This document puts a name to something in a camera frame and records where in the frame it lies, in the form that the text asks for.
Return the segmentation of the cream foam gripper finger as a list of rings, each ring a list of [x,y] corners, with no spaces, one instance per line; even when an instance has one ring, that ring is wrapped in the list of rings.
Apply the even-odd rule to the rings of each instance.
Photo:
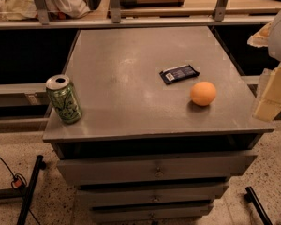
[[[259,77],[253,116],[272,121],[281,112],[281,63],[274,70],[265,68]]]

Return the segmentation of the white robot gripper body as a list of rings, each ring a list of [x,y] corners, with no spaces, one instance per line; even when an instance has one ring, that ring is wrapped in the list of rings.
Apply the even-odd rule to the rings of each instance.
[[[268,54],[281,62],[281,10],[271,22],[251,36],[247,44],[256,48],[266,47]]]

